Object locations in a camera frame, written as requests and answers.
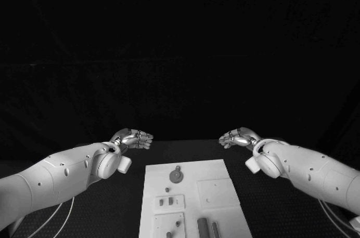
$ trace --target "dark table surface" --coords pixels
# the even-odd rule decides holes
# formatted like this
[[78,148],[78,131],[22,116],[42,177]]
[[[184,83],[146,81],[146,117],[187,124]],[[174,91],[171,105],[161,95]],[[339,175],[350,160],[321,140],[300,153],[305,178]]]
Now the dark table surface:
[[[224,159],[230,178],[253,238],[262,237],[339,237],[344,235],[333,225],[318,200],[300,191],[285,178],[274,179],[246,167],[250,151],[239,146],[224,149],[219,140],[155,141],[149,150],[132,149],[126,174],[94,183],[88,190],[67,201],[36,237],[138,237],[142,217],[146,165]],[[48,220],[57,206],[29,214],[15,233],[28,237]]]

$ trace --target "white board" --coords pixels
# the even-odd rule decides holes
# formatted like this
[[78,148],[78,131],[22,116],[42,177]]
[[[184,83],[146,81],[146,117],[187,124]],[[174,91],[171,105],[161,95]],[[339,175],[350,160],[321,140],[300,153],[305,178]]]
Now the white board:
[[[177,166],[181,167],[184,173],[181,183],[172,183],[169,180],[169,174]],[[168,198],[181,200],[181,195],[185,207],[180,207],[177,204],[169,206]],[[162,206],[156,205],[159,199],[164,200],[164,207],[167,207],[162,211],[159,211]],[[181,226],[177,227],[174,221],[167,221],[164,226],[159,226],[162,224],[155,222],[159,220],[156,218],[164,218],[165,214],[175,213],[182,215]],[[198,238],[197,220],[200,218],[208,219],[211,238],[214,238],[213,222],[217,222],[221,238],[252,238],[224,160],[148,165],[139,238],[156,238],[154,237],[155,229],[162,229],[165,234],[161,234],[161,237],[167,238],[169,229],[182,238],[182,232],[178,232],[182,228],[185,228],[187,238]]]

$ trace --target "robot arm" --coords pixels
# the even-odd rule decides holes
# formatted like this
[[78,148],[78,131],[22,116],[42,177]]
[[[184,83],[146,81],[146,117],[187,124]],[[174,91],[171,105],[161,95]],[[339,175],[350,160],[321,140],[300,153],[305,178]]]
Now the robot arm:
[[126,173],[132,160],[127,149],[151,148],[154,136],[120,130],[110,142],[73,148],[49,155],[21,173],[0,179],[0,230],[34,211],[58,205],[107,179]]
[[275,139],[262,139],[242,127],[226,133],[219,142],[247,147],[253,152],[246,165],[272,178],[284,177],[308,195],[343,207],[360,216],[360,171],[317,151],[291,146]]

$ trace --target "robotic hand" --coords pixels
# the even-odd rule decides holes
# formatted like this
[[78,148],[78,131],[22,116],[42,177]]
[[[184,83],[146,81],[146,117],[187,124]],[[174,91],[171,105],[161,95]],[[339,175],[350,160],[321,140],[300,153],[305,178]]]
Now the robotic hand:
[[154,136],[122,129],[110,142],[94,143],[49,155],[21,173],[0,179],[0,230],[29,213],[55,206],[116,170],[126,173],[132,160],[127,149],[149,149]]
[[356,230],[340,222],[360,233],[360,171],[317,151],[275,139],[262,139],[245,127],[227,132],[219,142],[226,149],[236,144],[252,151],[246,166],[255,174],[262,170],[272,178],[288,178],[295,188],[323,200],[326,206],[328,202],[356,213],[359,217],[350,221]]

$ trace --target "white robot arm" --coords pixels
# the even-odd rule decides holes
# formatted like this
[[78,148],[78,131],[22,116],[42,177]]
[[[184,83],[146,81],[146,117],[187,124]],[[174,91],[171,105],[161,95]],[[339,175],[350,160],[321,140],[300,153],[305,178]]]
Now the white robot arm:
[[34,211],[58,205],[107,179],[126,173],[132,160],[127,148],[151,148],[154,136],[120,130],[110,142],[73,148],[49,155],[21,173],[0,179],[0,230]]
[[226,133],[219,142],[226,149],[236,144],[253,152],[246,166],[255,174],[262,170],[272,178],[288,178],[308,195],[360,216],[360,171],[317,151],[262,139],[245,127]]

